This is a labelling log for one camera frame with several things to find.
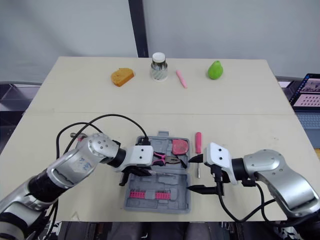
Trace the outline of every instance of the gray toolbox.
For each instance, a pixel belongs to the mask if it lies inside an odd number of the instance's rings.
[[[130,211],[157,212],[169,214],[187,214],[191,210],[190,176],[188,160],[190,159],[190,141],[187,138],[170,137],[168,131],[159,131],[157,136],[149,136],[155,152],[166,156],[178,157],[185,163],[153,165],[151,176],[130,174],[125,193],[124,209]],[[187,142],[188,150],[184,155],[172,153],[173,140]]]

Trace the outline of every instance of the bread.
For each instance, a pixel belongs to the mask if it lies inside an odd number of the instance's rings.
[[[123,84],[128,82],[130,79],[134,77],[134,71],[130,68],[119,68],[118,71],[115,71],[111,75],[112,82],[118,86],[121,87]]]

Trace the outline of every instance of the pear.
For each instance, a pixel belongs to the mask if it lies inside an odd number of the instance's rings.
[[[211,79],[218,79],[221,77],[224,72],[223,67],[221,66],[220,61],[214,61],[208,69],[208,76]]]

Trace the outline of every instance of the white wall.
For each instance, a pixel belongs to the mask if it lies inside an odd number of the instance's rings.
[[[0,0],[0,83],[42,83],[59,56],[137,57],[128,0]]]
[[[319,0],[144,0],[148,50],[266,59],[275,75],[320,73]]]

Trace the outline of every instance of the laptop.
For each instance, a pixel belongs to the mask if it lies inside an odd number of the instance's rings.
[[[308,73],[289,100],[312,146],[320,148],[320,74]]]

